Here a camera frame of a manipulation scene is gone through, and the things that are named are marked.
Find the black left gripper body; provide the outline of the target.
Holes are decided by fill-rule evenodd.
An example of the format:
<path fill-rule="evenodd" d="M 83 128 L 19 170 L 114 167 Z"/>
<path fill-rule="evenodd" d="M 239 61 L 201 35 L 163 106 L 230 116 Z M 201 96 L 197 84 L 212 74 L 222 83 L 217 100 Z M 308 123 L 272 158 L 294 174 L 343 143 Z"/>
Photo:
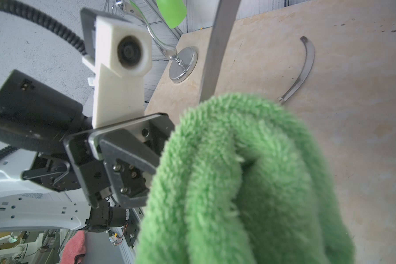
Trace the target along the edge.
<path fill-rule="evenodd" d="M 79 102 L 20 71 L 12 71 L 0 88 L 0 141 L 67 163 L 92 207 L 106 198 L 105 189 L 114 196 L 100 139 L 119 129 L 133 134 L 160 158 L 174 124 L 167 114 L 156 113 L 93 129 Z"/>

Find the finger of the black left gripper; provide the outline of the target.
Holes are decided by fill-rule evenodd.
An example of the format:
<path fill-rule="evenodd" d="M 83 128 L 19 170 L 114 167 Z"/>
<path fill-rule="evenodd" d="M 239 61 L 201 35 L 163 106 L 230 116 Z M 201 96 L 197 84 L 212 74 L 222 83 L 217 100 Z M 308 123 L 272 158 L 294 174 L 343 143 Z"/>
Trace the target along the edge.
<path fill-rule="evenodd" d="M 143 174 L 153 175 L 160 157 L 125 129 L 106 133 L 100 139 L 111 189 L 124 209 L 146 205 L 149 189 Z"/>

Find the green fluffy rag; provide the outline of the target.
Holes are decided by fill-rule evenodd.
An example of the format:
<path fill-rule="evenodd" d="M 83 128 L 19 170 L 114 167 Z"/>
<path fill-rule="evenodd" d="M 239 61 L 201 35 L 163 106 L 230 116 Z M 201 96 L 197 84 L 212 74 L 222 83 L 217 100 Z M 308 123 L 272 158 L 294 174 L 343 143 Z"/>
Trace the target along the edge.
<path fill-rule="evenodd" d="M 188 110 L 165 145 L 138 264 L 352 264 L 333 176 L 280 104 L 231 93 Z"/>

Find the sickle with wooden handle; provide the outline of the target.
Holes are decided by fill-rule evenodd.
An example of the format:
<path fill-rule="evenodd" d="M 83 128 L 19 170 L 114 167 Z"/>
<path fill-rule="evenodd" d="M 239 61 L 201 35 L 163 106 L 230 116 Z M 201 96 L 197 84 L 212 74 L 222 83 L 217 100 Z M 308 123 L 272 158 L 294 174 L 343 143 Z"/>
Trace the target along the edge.
<path fill-rule="evenodd" d="M 307 77 L 309 76 L 311 69 L 315 61 L 315 46 L 306 36 L 300 38 L 302 44 L 305 47 L 305 61 L 299 76 L 296 78 L 294 84 L 289 90 L 281 97 L 278 98 L 278 102 L 283 105 L 285 104 L 303 85 Z"/>

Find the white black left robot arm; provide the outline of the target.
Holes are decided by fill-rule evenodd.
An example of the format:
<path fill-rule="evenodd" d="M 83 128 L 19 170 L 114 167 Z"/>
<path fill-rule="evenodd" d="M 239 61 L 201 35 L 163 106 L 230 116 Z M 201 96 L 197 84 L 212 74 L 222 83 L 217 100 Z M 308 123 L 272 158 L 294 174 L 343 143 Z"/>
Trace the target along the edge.
<path fill-rule="evenodd" d="M 14 70 L 0 89 L 0 141 L 36 156 L 19 178 L 58 193 L 80 189 L 85 201 L 0 196 L 0 232 L 66 228 L 138 230 L 151 177 L 174 130 L 165 113 L 92 127 L 82 105 Z"/>

